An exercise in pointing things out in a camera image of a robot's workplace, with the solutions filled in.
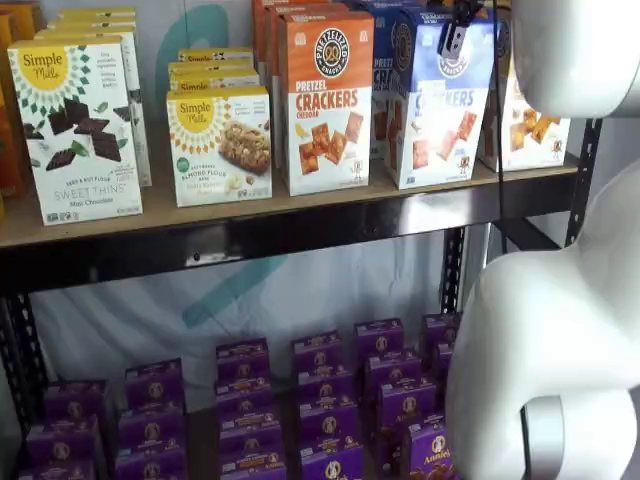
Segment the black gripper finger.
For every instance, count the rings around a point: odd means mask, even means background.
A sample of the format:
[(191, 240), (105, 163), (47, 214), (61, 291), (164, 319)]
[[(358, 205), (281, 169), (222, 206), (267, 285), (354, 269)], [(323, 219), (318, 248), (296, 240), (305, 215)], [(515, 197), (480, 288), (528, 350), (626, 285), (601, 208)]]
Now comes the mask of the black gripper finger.
[(454, 1), (452, 3), (449, 17), (443, 24), (438, 44), (438, 54), (443, 59), (459, 58), (466, 30), (480, 10), (480, 1)]

